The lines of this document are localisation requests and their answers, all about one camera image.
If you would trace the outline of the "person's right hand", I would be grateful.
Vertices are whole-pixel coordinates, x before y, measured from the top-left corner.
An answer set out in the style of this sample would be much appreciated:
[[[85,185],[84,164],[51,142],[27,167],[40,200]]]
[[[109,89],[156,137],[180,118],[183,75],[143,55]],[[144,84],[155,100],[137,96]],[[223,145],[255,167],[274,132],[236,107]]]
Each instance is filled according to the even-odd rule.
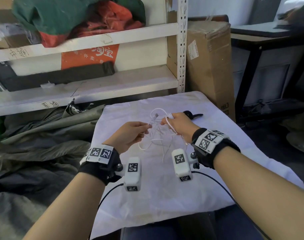
[[[183,112],[172,113],[172,117],[172,125],[168,125],[168,127],[177,135],[182,136],[186,143],[191,144],[194,133],[200,127],[195,125]]]

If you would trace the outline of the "person's left hand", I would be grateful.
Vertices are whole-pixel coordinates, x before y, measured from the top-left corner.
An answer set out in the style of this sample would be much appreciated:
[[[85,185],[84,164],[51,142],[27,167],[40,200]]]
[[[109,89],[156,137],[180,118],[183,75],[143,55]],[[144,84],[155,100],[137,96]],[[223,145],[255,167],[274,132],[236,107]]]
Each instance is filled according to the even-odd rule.
[[[132,145],[142,141],[144,136],[149,133],[148,130],[130,127],[129,122],[126,122],[102,144],[112,146],[118,154],[122,154],[128,151]]]

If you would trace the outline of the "person's right forearm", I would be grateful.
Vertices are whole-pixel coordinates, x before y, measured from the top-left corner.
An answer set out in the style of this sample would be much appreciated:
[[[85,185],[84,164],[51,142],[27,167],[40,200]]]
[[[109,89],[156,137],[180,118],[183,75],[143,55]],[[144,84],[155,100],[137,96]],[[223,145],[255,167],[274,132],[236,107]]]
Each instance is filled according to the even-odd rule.
[[[234,199],[271,240],[304,240],[304,190],[233,148],[214,159]]]

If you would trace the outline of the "person's left forearm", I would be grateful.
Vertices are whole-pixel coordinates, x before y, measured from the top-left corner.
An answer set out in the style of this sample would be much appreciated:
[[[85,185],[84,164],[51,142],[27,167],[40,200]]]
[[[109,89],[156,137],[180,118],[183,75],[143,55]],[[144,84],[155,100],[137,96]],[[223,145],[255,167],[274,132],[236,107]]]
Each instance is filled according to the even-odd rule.
[[[78,173],[22,240],[88,240],[105,187]]]

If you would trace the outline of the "small black clip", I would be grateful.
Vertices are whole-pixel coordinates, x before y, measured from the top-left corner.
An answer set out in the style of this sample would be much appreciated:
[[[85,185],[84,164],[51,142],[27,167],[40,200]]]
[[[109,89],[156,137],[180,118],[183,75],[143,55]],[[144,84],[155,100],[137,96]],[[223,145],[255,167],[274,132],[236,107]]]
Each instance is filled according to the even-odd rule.
[[[203,114],[193,114],[192,112],[186,110],[183,112],[190,120],[194,120],[196,118],[202,117]]]

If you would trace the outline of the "white metal shelf rack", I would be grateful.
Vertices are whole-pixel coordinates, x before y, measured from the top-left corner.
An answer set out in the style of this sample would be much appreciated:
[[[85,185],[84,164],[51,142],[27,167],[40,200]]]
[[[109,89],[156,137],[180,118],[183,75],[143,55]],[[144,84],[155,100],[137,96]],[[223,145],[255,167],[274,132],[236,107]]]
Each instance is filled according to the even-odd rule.
[[[46,60],[63,52],[120,45],[115,74],[52,88],[0,92],[0,116],[95,102],[166,89],[185,92],[188,0],[177,0],[177,22],[68,40],[55,48],[42,44],[0,50],[0,62]]]

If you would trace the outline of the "tall cardboard box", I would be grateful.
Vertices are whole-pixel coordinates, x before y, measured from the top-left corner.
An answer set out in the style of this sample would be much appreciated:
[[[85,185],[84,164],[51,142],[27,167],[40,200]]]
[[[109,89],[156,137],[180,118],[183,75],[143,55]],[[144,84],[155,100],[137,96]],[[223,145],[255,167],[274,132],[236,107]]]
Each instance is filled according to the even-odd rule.
[[[186,91],[202,92],[235,122],[230,24],[189,21],[186,47]]]

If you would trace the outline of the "white cloth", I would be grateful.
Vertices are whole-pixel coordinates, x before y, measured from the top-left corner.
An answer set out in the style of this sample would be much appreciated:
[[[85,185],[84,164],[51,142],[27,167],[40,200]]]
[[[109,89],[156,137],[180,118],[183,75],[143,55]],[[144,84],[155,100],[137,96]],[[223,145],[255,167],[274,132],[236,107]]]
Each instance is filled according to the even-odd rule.
[[[203,114],[194,120],[195,124],[227,134],[245,156],[304,189],[303,181],[289,167],[267,157],[234,121],[201,92],[179,93],[106,106],[96,124],[92,143],[101,144],[126,122],[150,122],[150,114],[157,108],[167,113],[189,110],[193,114]],[[166,126],[160,128],[164,133],[164,141],[151,144],[146,150],[141,150],[135,144],[121,155],[123,164],[127,164],[130,157],[141,159],[141,190],[130,193],[124,186],[113,190],[98,210],[90,239],[124,227],[215,211],[234,204],[222,187],[204,175],[193,174],[191,181],[180,181],[175,175],[171,153],[178,148],[191,153],[193,148],[186,146],[181,137],[171,136],[172,132]]]

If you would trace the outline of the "orange printed bag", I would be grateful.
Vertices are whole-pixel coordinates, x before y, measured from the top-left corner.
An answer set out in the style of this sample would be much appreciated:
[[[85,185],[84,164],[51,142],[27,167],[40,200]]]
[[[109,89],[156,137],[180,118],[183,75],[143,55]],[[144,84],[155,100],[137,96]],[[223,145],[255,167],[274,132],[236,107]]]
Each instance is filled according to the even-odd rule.
[[[61,54],[61,70],[91,64],[103,64],[106,62],[115,64],[118,50],[119,44],[115,44],[63,52]]]

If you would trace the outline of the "black folded bag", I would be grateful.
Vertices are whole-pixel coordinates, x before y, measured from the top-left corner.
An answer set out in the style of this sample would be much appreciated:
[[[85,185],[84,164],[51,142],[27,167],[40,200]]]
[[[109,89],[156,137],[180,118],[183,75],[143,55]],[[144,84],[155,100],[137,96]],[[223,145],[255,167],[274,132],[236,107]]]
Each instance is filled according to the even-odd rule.
[[[8,63],[0,63],[0,83],[9,92],[38,88],[47,82],[55,85],[68,84],[113,74],[115,74],[115,70],[111,61],[25,76],[18,76]]]

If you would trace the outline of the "person's dark trousers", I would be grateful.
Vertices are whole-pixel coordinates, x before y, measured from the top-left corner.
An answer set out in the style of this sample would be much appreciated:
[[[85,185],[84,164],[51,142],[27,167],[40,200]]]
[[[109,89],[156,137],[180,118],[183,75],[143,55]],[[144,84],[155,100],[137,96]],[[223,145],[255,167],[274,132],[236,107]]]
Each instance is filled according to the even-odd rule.
[[[120,240],[264,240],[232,205],[212,212],[186,215],[121,230]]]

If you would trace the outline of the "red plastic bag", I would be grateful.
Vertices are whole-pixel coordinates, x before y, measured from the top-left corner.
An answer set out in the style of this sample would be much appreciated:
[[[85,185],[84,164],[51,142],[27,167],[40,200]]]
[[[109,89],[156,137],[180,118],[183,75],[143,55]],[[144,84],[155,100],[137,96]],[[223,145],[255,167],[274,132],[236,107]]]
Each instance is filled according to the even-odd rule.
[[[94,12],[71,31],[69,38],[142,28],[146,25],[146,12],[141,0],[102,0]]]

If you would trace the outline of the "grey cabinet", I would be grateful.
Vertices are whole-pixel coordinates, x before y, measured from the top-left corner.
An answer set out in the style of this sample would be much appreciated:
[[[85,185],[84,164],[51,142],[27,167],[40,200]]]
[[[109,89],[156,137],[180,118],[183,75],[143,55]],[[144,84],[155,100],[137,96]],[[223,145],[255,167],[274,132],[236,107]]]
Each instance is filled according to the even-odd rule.
[[[304,45],[263,51],[245,105],[281,99],[285,86],[304,53]],[[237,98],[250,51],[232,47],[234,97]]]

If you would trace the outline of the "black table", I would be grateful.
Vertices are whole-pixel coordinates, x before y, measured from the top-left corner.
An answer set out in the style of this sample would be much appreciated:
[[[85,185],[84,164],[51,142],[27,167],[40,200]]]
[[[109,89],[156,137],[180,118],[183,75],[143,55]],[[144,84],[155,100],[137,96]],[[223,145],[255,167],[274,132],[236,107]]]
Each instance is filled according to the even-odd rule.
[[[257,70],[263,51],[288,48],[304,45],[304,31],[290,31],[277,29],[273,22],[256,25],[243,25],[231,28],[232,47],[250,51],[249,58],[243,73],[240,88],[235,101],[236,122],[246,123],[250,121],[265,120],[280,116],[296,115],[303,112],[303,109],[285,109],[280,112],[273,112],[265,115],[250,115],[246,112],[244,104],[249,93],[255,72]],[[284,95],[286,99],[304,102],[304,91],[295,88],[304,72],[304,52],[294,69]]]

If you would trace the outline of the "worn cardboard box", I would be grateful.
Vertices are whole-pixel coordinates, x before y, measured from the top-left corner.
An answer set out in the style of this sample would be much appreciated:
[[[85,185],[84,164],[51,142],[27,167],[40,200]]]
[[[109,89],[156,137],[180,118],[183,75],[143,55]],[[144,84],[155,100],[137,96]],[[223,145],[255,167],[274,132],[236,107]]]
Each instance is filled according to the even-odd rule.
[[[31,32],[12,13],[13,0],[0,0],[0,49],[40,44],[38,32]]]

